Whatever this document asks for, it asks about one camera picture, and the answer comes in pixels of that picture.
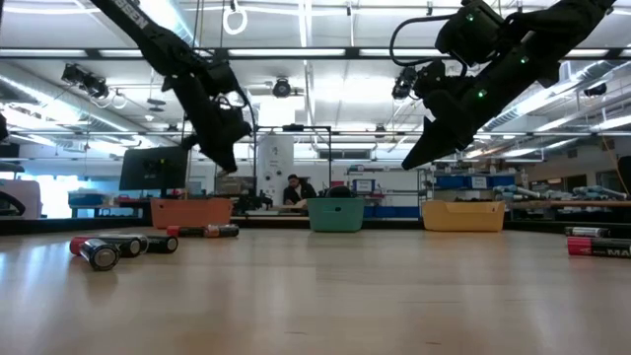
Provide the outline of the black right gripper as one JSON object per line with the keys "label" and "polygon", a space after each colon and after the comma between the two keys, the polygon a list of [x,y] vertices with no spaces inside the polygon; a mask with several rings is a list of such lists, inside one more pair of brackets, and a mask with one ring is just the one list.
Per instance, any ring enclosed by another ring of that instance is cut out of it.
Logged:
{"label": "black right gripper", "polygon": [[477,130],[498,113],[493,93],[481,78],[448,76],[441,60],[420,69],[415,94],[434,120],[424,117],[423,134],[401,166],[408,171],[466,148]]}

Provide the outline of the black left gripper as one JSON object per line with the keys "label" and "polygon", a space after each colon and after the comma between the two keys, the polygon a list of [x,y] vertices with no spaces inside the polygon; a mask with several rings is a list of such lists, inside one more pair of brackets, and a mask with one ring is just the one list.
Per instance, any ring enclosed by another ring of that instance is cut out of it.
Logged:
{"label": "black left gripper", "polygon": [[221,168],[225,175],[238,170],[233,144],[251,134],[240,107],[226,103],[220,94],[211,97],[204,87],[207,77],[182,73],[171,76],[171,89],[194,132],[181,141],[183,148],[199,145],[200,152]]}

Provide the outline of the silver and black battery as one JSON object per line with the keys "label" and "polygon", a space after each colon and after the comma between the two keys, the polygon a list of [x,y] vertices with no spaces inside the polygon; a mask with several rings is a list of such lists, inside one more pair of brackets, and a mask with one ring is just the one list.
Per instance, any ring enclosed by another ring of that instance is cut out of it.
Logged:
{"label": "silver and black battery", "polygon": [[208,225],[206,227],[206,238],[236,238],[240,233],[240,228],[234,224]]}

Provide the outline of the red and black battery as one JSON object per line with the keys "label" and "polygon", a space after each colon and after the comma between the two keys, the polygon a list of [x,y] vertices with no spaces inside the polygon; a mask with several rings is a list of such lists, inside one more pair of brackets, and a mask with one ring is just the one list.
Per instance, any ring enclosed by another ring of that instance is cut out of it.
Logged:
{"label": "red and black battery", "polygon": [[92,237],[75,237],[70,241],[69,250],[72,254],[80,254],[80,246],[88,240],[101,240],[109,245],[116,246],[119,254],[123,258],[133,258],[145,251],[147,242],[136,236],[92,236]]}
{"label": "red and black battery", "polygon": [[205,227],[168,226],[166,232],[175,238],[206,238],[208,230]]}

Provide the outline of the black battery red end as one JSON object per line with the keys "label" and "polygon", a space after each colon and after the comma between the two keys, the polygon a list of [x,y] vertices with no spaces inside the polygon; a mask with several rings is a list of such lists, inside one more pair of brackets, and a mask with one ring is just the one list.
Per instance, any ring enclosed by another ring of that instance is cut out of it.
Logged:
{"label": "black battery red end", "polygon": [[631,240],[568,237],[566,242],[570,255],[631,259]]}

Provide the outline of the shelf with blue bins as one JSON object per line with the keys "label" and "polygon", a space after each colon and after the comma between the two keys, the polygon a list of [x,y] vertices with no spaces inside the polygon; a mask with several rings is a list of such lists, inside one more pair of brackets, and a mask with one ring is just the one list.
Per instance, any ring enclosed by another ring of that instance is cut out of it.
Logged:
{"label": "shelf with blue bins", "polygon": [[496,186],[513,185],[517,182],[517,178],[514,169],[492,174],[491,172],[473,173],[471,169],[446,172],[432,167],[419,170],[417,182],[418,205],[419,209],[422,209],[425,202],[433,200],[492,201],[495,199]]}

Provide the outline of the white cylindrical tank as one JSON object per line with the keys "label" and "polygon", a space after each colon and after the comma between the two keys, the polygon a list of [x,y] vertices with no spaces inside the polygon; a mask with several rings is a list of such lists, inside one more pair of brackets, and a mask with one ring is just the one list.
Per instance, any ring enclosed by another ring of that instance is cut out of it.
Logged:
{"label": "white cylindrical tank", "polygon": [[288,176],[294,172],[294,137],[268,134],[257,141],[257,191],[283,205]]}

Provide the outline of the orange plastic bin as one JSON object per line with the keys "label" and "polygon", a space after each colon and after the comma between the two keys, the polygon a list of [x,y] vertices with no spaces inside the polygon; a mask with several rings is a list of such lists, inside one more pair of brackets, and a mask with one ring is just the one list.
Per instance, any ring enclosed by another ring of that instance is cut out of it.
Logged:
{"label": "orange plastic bin", "polygon": [[157,229],[170,226],[203,227],[229,224],[233,202],[226,198],[151,200],[152,222]]}

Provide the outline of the black monitor on stand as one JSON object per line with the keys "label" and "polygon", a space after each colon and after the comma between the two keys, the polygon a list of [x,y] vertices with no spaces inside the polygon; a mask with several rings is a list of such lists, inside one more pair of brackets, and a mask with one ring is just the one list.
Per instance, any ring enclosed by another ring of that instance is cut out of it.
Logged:
{"label": "black monitor on stand", "polygon": [[179,146],[127,150],[120,190],[185,188],[188,153]]}

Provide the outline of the yellow plastic bin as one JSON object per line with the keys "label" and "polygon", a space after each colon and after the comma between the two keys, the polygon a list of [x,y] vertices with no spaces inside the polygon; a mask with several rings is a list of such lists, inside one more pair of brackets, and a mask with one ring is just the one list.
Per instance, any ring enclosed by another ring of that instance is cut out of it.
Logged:
{"label": "yellow plastic bin", "polygon": [[431,200],[421,207],[426,230],[434,232],[500,232],[505,202],[446,202]]}

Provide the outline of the person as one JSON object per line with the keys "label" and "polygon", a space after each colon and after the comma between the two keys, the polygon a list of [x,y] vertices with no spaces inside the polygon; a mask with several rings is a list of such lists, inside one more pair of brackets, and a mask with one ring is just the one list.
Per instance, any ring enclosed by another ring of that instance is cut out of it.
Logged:
{"label": "person", "polygon": [[288,186],[283,190],[283,202],[286,205],[296,205],[305,199],[316,198],[313,186],[296,175],[288,176]]}

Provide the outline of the teal plastic bin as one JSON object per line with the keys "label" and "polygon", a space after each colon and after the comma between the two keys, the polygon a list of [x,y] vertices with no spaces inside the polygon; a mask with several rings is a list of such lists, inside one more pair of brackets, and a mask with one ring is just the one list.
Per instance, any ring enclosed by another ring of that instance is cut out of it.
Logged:
{"label": "teal plastic bin", "polygon": [[361,198],[311,198],[307,200],[310,228],[319,233],[355,233],[362,229]]}

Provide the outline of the black ceiling spotlight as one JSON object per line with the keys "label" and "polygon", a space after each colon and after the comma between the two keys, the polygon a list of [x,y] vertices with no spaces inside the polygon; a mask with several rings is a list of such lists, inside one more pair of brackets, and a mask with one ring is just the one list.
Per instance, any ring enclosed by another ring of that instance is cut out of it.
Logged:
{"label": "black ceiling spotlight", "polygon": [[76,86],[94,99],[104,99],[109,95],[106,79],[84,70],[77,64],[66,64],[61,75],[65,83]]}

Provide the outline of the wooden workbench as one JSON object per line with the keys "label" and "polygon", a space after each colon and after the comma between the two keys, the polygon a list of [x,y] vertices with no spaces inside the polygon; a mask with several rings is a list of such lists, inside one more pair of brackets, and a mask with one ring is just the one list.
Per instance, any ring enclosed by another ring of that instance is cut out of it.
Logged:
{"label": "wooden workbench", "polygon": [[507,204],[510,209],[552,209],[565,207],[596,207],[596,208],[631,208],[631,201],[615,200],[531,200],[510,202]]}

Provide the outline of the black aluminium rig frame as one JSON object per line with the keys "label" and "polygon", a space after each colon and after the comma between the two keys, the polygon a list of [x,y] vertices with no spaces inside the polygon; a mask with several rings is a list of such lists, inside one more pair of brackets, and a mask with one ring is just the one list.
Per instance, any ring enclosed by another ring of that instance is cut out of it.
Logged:
{"label": "black aluminium rig frame", "polygon": [[[199,47],[197,51],[205,57],[217,55],[230,61],[235,60],[386,60],[389,51],[386,47]],[[140,60],[142,54],[137,48],[17,48],[0,47],[0,60],[92,60],[92,61],[131,61]],[[566,60],[631,60],[631,45],[626,47],[583,47],[570,51]],[[309,226],[306,217],[247,217],[235,219],[242,228],[257,229],[305,229]],[[53,233],[81,231],[96,228],[113,229],[131,227],[131,222],[120,218],[112,222],[89,223],[85,219],[77,222],[32,223],[29,227],[15,222],[15,234],[35,232]],[[594,221],[544,221],[506,220],[504,228],[509,231],[529,231],[538,233],[562,233],[567,227],[607,228],[618,234],[631,234],[631,223],[604,223]]]}

